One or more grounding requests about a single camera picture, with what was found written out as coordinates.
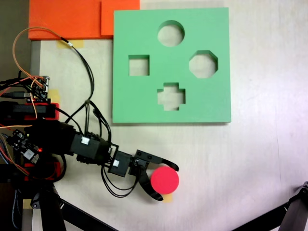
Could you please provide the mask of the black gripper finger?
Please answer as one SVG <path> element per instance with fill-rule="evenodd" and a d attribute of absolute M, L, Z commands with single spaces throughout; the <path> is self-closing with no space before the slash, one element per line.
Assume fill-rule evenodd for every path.
<path fill-rule="evenodd" d="M 163 197 L 161 194 L 156 192 L 152 185 L 149 176 L 146 173 L 145 169 L 140 168 L 139 170 L 139 176 L 138 176 L 138 182 L 140 186 L 143 188 L 143 190 L 153 199 L 157 201 L 163 201 Z"/>
<path fill-rule="evenodd" d="M 174 169 L 175 171 L 179 171 L 178 165 L 176 165 L 175 163 L 173 163 L 173 162 L 171 162 L 169 160 L 166 160 L 164 158 L 161 158 L 161 157 L 149 154 L 148 155 L 148 159 L 153 164 L 164 164 L 164 165 L 167 165 L 168 167 Z"/>

